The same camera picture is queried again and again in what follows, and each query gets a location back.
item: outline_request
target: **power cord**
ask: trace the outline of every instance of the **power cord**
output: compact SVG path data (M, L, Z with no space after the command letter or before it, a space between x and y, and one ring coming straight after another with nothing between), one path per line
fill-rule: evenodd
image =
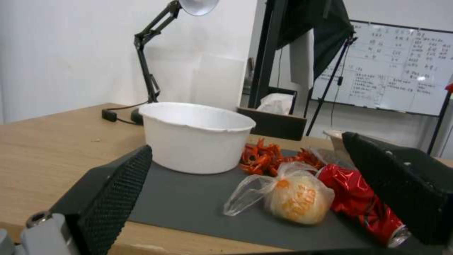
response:
M349 44L347 46L346 53L344 54L343 66L341 68L341 73L340 73L340 76L338 77L337 92L335 93L335 98L334 98L333 104L332 104L332 111L330 112L330 128L333 127L333 110L335 109L335 103L337 102L337 96L338 96L338 92L340 91L340 86L343 83L343 72L344 72L344 66L346 65L346 59L347 59L347 53L349 52L349 47L351 47L351 44Z
M140 124L132 122L132 121L127 121L127 120L118 118L116 112L114 112L114 111L129 109L129 108L137 107L139 105L146 104L146 103L148 103L147 100L145 102L143 102L143 103L138 103L138 104L134 104L134 105L130 105L130 106L102 109L102 118L106 119L108 121L111 121L111 122L121 121L121 122L124 122L124 123L127 123L127 124L140 125Z

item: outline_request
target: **lamp base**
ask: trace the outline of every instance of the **lamp base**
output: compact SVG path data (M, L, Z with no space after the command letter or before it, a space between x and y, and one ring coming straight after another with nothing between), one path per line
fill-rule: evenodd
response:
M130 113L130 119L138 125L143 125L143 116L139 113L138 108Z

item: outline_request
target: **wooden table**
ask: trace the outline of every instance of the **wooden table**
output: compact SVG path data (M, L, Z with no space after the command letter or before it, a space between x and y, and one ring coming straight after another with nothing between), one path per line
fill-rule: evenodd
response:
M145 144L143 128L101 118L104 104L0 125L0 228L20 242L27 218L50 208L89 169ZM128 118L128 111L120 113ZM251 135L249 142L256 143ZM282 148L331 149L327 139L266 138ZM234 254L284 251L264 245L126 222L109 254Z

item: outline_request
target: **white wall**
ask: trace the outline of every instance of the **white wall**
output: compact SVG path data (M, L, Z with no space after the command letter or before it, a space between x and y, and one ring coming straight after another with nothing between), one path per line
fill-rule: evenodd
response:
M344 2L351 19L430 29L453 30L453 15L449 13L449 10L453 10L453 1L451 0L344 0ZM258 6L261 6L261 11L264 11L264 1L259 0L258 4ZM259 37L252 39L253 44L257 44L258 42ZM257 47L251 46L251 50L254 49L257 50ZM255 57L256 52L250 52L249 55ZM279 56L280 51L277 51L275 53L270 86L277 86ZM295 114L302 116L307 90L290 81L288 46L283 49L280 86L299 91ZM307 116L308 121L311 120L316 105L316 102L310 102ZM322 132L329 129L348 130L386 138L401 145L426 150L437 121L437 118L427 116L336 105L333 116L333 127L330 127L331 109L332 105L330 103L323 105L311 136L325 137ZM445 141L444 137L448 131L448 123L451 120L448 113L451 113L450 109L444 120L447 125L443 125L441 128L438 142L433 152L437 152L438 148Z
M0 1L5 121L104 102L145 101L133 35L168 2ZM181 11L149 42L145 55L162 89L160 101L190 100L192 75L204 52L247 58L255 5L256 0L222 0L202 17Z

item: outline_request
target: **gray mat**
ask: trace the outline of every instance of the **gray mat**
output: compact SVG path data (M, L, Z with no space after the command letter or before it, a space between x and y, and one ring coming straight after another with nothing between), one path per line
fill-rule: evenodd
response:
M216 175L191 175L153 162L129 220L291 250L378 247L363 228L331 211L316 226L278 219L264 210L263 203L235 217L224 216L223 204L246 176L239 168ZM415 238L403 246L421 248Z

